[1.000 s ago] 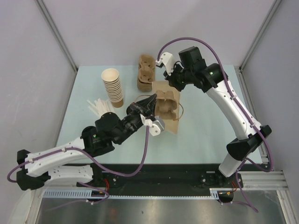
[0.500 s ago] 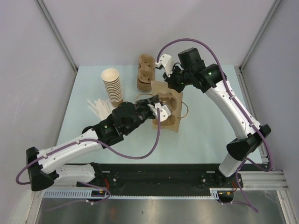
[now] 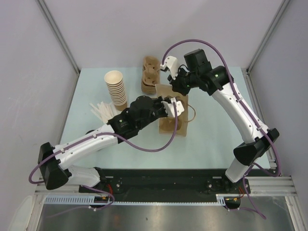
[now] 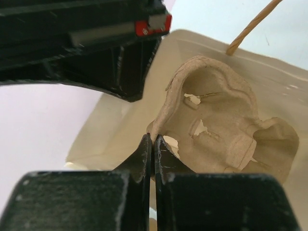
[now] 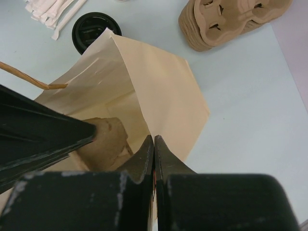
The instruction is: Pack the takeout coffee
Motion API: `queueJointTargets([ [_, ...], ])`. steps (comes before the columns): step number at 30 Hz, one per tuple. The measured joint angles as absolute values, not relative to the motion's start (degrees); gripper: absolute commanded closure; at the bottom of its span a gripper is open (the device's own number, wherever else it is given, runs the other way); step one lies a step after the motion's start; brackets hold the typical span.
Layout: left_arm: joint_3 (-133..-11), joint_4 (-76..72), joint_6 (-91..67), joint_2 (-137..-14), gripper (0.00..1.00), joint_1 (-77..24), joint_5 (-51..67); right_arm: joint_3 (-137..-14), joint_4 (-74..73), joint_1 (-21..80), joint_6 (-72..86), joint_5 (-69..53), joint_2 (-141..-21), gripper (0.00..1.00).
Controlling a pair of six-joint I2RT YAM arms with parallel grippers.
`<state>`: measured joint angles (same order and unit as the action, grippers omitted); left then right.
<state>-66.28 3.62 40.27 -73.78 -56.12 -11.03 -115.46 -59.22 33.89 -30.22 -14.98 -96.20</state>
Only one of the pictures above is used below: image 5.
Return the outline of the brown paper bag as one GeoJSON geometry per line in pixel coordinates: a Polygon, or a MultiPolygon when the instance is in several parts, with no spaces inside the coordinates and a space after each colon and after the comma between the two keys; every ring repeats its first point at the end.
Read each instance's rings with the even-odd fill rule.
{"type": "MultiPolygon", "coordinates": [[[[206,101],[186,60],[116,35],[110,29],[51,84],[29,76],[23,79],[42,88],[33,101],[55,112],[83,122],[96,117],[120,119],[134,155],[147,136],[154,143],[159,135],[169,150],[184,161],[209,116],[206,101]]],[[[23,174],[8,190],[10,195],[28,173],[86,171],[78,167],[71,152],[67,158],[43,170],[23,174]]]]}

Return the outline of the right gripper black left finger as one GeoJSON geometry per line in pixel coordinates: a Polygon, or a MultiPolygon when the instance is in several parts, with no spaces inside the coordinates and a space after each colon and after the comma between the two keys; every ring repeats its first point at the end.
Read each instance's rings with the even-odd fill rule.
{"type": "Polygon", "coordinates": [[[154,143],[109,172],[33,172],[15,185],[0,216],[3,231],[149,231],[154,143]]]}

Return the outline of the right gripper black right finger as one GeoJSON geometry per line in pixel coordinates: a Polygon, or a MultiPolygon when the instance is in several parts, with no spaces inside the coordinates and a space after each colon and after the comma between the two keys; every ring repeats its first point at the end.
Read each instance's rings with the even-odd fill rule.
{"type": "Polygon", "coordinates": [[[297,231],[284,189],[265,174],[198,174],[154,139],[161,231],[297,231]]]}

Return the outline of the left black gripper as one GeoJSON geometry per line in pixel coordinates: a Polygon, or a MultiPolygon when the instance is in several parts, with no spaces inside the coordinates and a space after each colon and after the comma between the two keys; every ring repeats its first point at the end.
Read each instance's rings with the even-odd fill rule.
{"type": "Polygon", "coordinates": [[[0,87],[0,191],[91,143],[96,127],[0,87]]]}

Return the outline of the single cardboard cup carrier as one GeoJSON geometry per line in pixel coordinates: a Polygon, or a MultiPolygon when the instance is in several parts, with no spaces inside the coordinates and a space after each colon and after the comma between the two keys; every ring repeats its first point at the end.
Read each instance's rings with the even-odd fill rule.
{"type": "Polygon", "coordinates": [[[113,171],[134,155],[120,119],[96,117],[86,119],[85,122],[94,125],[96,133],[93,142],[70,154],[80,169],[113,171]]]}

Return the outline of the black cup lid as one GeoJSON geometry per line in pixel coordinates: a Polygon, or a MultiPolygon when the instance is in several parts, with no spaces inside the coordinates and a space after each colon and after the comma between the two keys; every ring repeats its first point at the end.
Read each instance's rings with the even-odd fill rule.
{"type": "Polygon", "coordinates": [[[82,55],[107,28],[122,35],[118,23],[107,14],[91,12],[78,18],[72,29],[72,42],[78,53],[82,55]]]}

